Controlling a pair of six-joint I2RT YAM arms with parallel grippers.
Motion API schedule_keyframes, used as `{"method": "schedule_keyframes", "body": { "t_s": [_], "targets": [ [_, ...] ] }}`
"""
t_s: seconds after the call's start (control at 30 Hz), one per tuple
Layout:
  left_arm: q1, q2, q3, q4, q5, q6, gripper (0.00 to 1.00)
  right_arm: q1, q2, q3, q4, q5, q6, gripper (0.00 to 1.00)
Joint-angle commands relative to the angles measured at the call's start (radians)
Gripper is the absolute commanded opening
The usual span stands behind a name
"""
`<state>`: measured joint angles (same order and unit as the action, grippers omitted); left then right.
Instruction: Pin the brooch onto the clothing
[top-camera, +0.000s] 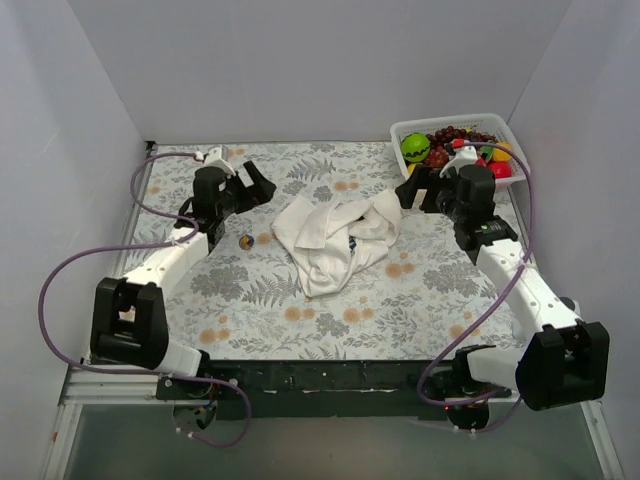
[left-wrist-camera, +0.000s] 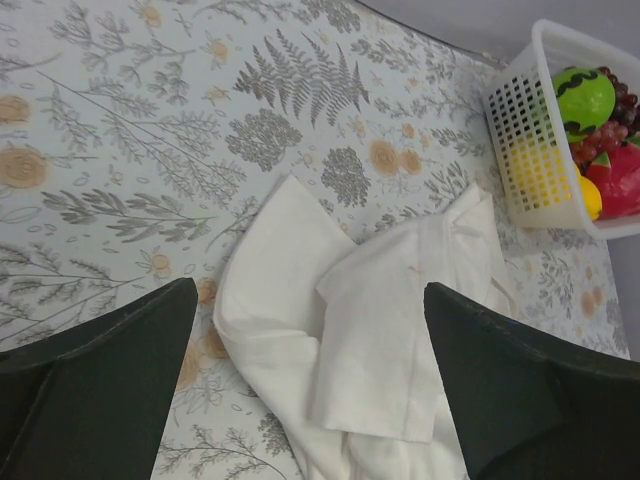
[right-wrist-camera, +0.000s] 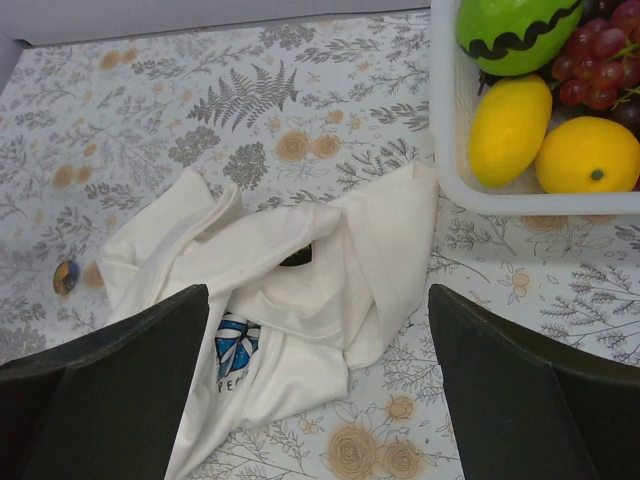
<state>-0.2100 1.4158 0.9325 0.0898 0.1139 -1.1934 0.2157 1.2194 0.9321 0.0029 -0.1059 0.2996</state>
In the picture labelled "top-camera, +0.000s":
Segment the white t-shirt with daisy print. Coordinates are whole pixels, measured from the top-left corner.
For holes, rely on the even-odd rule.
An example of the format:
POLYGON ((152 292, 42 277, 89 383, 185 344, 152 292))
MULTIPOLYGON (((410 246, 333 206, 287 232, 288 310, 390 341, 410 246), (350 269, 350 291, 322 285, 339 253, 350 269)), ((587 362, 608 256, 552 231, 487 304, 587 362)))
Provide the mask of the white t-shirt with daisy print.
POLYGON ((382 260, 400 234, 401 206, 387 189, 374 197, 315 206, 297 197, 272 223, 291 256, 305 296, 339 292, 356 273, 382 260))

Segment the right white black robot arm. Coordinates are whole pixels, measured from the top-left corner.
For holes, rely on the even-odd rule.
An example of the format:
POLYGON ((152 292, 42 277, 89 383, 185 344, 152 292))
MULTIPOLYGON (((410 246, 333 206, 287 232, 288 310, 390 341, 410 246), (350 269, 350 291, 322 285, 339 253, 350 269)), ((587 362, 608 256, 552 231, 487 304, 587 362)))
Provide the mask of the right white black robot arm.
POLYGON ((534 411, 597 400, 604 395, 610 337, 599 322, 586 322, 567 306, 529 263, 515 230, 495 212, 495 178, 486 167, 466 165, 444 174, 415 168, 397 187, 403 208, 419 190, 425 213, 441 213, 455 240, 500 290, 516 319, 524 351, 480 345, 458 350, 452 362, 454 389, 475 397, 488 384, 517 391, 534 411))

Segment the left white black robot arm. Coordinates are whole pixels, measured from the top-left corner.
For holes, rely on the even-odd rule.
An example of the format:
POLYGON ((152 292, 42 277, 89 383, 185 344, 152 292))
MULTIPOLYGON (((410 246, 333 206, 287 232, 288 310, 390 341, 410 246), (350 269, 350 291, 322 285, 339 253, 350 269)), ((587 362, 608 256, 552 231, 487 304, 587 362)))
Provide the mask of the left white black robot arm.
POLYGON ((196 170, 192 196, 173 215, 167 245, 119 279, 105 278, 96 287, 90 338, 91 353, 113 362, 158 373, 179 375, 178 387, 193 400, 213 386, 200 367, 202 353, 170 339, 165 297, 225 233, 225 221, 272 200, 276 185, 253 162, 243 168, 250 179, 224 160, 206 161, 196 170))

